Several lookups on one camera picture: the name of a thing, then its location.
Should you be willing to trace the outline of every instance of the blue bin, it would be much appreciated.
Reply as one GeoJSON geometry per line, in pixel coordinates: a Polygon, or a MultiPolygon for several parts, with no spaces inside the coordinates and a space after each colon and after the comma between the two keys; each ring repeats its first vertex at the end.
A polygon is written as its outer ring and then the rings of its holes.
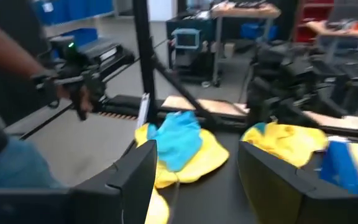
{"type": "Polygon", "coordinates": [[[88,0],[67,0],[68,1],[68,15],[70,20],[78,20],[89,17],[88,14],[88,0]]]}
{"type": "Polygon", "coordinates": [[[112,12],[112,0],[87,0],[89,16],[96,16],[99,14],[112,12]]]}
{"type": "Polygon", "coordinates": [[[63,22],[68,22],[70,20],[68,16],[68,5],[67,0],[56,0],[52,1],[53,5],[52,12],[45,12],[43,7],[44,2],[37,1],[34,2],[34,10],[37,14],[37,17],[40,19],[41,23],[45,25],[54,25],[60,24],[63,22]]]}
{"type": "Polygon", "coordinates": [[[98,31],[92,28],[82,28],[62,34],[62,36],[74,36],[77,47],[88,44],[98,39],[98,31]]]}
{"type": "MultiPolygon", "coordinates": [[[[241,37],[246,39],[255,40],[263,35],[264,28],[259,28],[258,23],[246,23],[241,26],[241,37]]],[[[276,38],[277,26],[272,26],[268,32],[268,40],[276,38]]]]}

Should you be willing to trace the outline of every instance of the blue towel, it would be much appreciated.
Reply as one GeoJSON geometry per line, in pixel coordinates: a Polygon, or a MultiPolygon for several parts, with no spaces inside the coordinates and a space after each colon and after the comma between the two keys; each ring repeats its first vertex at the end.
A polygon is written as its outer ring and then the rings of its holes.
{"type": "Polygon", "coordinates": [[[181,171],[200,149],[201,127],[194,112],[169,113],[161,127],[150,124],[147,139],[157,141],[158,159],[172,172],[181,171]]]}

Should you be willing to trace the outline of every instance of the wall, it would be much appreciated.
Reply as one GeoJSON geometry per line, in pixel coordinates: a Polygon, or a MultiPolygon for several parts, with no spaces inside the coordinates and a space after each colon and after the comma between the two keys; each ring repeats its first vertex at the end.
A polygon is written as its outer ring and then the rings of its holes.
{"type": "Polygon", "coordinates": [[[148,0],[150,21],[167,21],[176,16],[177,0],[148,0]]]}

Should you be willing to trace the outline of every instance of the jeans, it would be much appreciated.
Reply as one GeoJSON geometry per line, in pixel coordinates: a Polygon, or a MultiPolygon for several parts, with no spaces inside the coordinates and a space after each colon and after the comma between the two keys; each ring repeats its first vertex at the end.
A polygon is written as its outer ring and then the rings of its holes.
{"type": "Polygon", "coordinates": [[[0,153],[0,188],[63,188],[48,162],[29,142],[9,138],[0,153]]]}

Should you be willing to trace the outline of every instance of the wooden board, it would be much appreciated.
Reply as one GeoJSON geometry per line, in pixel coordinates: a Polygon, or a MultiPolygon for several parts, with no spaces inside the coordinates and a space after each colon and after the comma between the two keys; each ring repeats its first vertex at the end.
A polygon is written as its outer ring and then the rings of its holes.
{"type": "Polygon", "coordinates": [[[235,8],[232,2],[222,2],[212,8],[212,17],[249,17],[249,18],[272,18],[275,19],[281,14],[273,4],[265,4],[260,9],[235,8]]]}
{"type": "MultiPolygon", "coordinates": [[[[242,113],[238,112],[233,108],[230,103],[214,100],[197,100],[202,107],[207,109],[212,113],[228,114],[234,116],[243,116],[242,113]]],[[[246,109],[245,104],[235,103],[238,108],[242,108],[245,113],[249,112],[249,109],[246,109]]],[[[181,110],[194,110],[193,105],[191,105],[186,98],[181,96],[169,96],[163,103],[163,107],[167,108],[177,108],[181,110]]],[[[305,111],[305,114],[313,118],[320,125],[330,126],[335,128],[346,128],[346,129],[358,129],[358,117],[356,116],[346,116],[343,119],[333,118],[330,116],[321,115],[318,113],[305,111]]]]}
{"type": "Polygon", "coordinates": [[[330,30],[325,27],[326,21],[307,22],[306,26],[319,35],[358,37],[358,30],[330,30]]]}
{"type": "MultiPolygon", "coordinates": [[[[214,100],[197,100],[198,103],[212,113],[229,114],[234,116],[243,116],[242,113],[238,112],[233,108],[230,103],[214,100]]],[[[245,104],[235,103],[238,108],[243,108],[245,113],[248,113],[249,109],[246,109],[245,104]]],[[[178,108],[182,110],[194,110],[195,108],[189,103],[186,98],[181,96],[169,96],[162,105],[163,107],[178,108]]]]}

